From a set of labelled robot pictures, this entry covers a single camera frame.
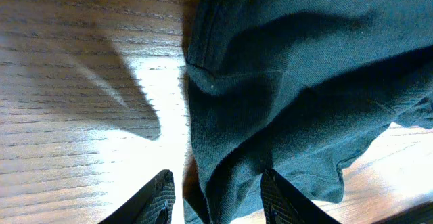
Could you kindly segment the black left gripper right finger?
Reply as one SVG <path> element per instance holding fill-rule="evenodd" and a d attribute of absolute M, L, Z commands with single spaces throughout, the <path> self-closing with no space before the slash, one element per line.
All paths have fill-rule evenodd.
<path fill-rule="evenodd" d="M 274 169 L 264 171 L 260 190 L 266 224 L 340 224 Z"/>

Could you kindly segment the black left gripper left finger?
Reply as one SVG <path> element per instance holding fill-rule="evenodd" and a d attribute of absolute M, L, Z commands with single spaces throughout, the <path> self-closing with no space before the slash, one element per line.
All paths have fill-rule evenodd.
<path fill-rule="evenodd" d="M 171 224 L 175 199 L 173 173 L 164 169 L 99 224 Z"/>

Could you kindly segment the black t-shirt white logo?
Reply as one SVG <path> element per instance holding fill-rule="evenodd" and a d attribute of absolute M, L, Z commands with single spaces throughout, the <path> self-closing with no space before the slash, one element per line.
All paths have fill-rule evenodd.
<path fill-rule="evenodd" d="M 265 169 L 337 203 L 391 123 L 432 127 L 432 0 L 200 0 L 186 66 L 187 223 L 259 210 Z"/>

